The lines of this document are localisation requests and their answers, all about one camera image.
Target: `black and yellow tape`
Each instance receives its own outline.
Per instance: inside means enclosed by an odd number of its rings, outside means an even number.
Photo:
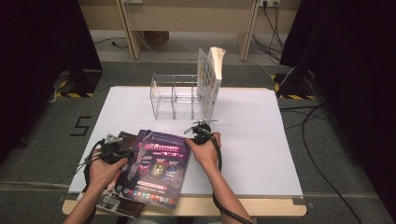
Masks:
[[[93,97],[93,93],[58,92],[56,96],[57,97],[71,97],[71,98]]]
[[[275,81],[276,75],[271,75],[271,79]],[[280,83],[274,85],[274,90],[276,96],[282,99],[291,99],[291,100],[315,100],[315,97],[311,94],[283,94],[281,92],[281,88],[279,86]]]

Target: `acrylic stand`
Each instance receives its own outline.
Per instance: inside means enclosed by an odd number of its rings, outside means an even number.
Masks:
[[[201,119],[197,75],[156,75],[150,100],[155,119]]]

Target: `person's left hand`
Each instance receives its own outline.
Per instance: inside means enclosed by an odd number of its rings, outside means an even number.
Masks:
[[[120,168],[127,162],[128,159],[122,158],[114,164],[108,164],[99,157],[93,157],[90,168],[90,185],[105,189],[114,180]]]

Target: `forearm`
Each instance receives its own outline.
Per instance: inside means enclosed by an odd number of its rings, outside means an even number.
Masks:
[[[97,186],[89,186],[84,196],[78,202],[76,207],[64,221],[64,224],[72,223],[85,223],[90,217],[93,209],[96,206],[99,197],[103,192],[103,188]]]
[[[220,170],[213,165],[204,165],[204,170],[207,177],[209,178],[213,192],[219,203],[227,210],[237,214],[240,217],[243,217],[250,222],[253,222],[245,207],[239,202],[238,198],[233,193],[233,190],[225,181]],[[222,212],[220,212],[220,214],[223,223],[240,223],[236,219],[229,217]]]

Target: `white tabletop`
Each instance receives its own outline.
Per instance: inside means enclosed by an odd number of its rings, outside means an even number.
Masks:
[[[221,88],[212,132],[221,133],[222,173],[240,197],[300,197],[300,182],[290,155],[275,93],[267,89]],[[92,146],[108,133],[139,130],[184,135],[193,126],[191,119],[155,119],[149,87],[111,88],[92,131],[81,161]],[[84,174],[78,172],[69,192],[85,187]],[[210,195],[209,181],[191,155],[182,195]]]

